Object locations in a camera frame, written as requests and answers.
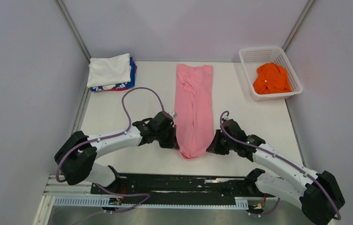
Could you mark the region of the pink t-shirt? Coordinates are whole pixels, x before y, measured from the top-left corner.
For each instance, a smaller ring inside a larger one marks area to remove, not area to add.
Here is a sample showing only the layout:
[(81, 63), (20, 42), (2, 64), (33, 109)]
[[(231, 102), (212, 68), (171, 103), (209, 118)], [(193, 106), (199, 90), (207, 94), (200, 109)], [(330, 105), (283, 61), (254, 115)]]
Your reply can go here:
[(213, 67), (178, 64), (174, 111), (176, 138), (185, 159), (202, 156), (214, 137)]

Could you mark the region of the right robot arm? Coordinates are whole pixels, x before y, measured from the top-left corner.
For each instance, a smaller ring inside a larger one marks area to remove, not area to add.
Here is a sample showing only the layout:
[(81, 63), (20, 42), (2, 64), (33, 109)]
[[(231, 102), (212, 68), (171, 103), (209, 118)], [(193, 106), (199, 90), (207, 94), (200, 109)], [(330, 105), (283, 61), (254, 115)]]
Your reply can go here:
[(256, 168), (246, 176), (245, 189), (250, 195), (260, 192), (283, 199), (301, 209), (316, 225), (340, 220), (345, 199), (335, 176), (300, 166), (272, 148), (256, 135), (246, 135), (233, 119), (220, 119), (220, 128), (207, 148), (208, 152), (227, 155), (234, 151), (239, 157), (262, 165), (276, 176)]

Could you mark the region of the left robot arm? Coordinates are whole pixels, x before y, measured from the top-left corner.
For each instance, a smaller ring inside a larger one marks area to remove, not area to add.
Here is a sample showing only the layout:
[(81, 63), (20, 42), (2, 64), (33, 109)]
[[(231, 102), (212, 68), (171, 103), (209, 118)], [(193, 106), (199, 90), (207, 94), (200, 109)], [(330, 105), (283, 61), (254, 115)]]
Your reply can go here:
[(96, 183), (110, 194), (117, 193), (121, 181), (112, 166), (97, 164), (96, 159), (117, 150), (137, 147), (157, 141), (161, 148), (179, 149), (176, 140), (175, 112), (159, 112), (154, 118), (146, 118), (132, 123), (128, 130), (120, 130), (104, 135), (85, 135), (74, 132), (58, 150), (54, 160), (57, 173), (62, 173), (63, 181), (76, 185), (83, 181)]

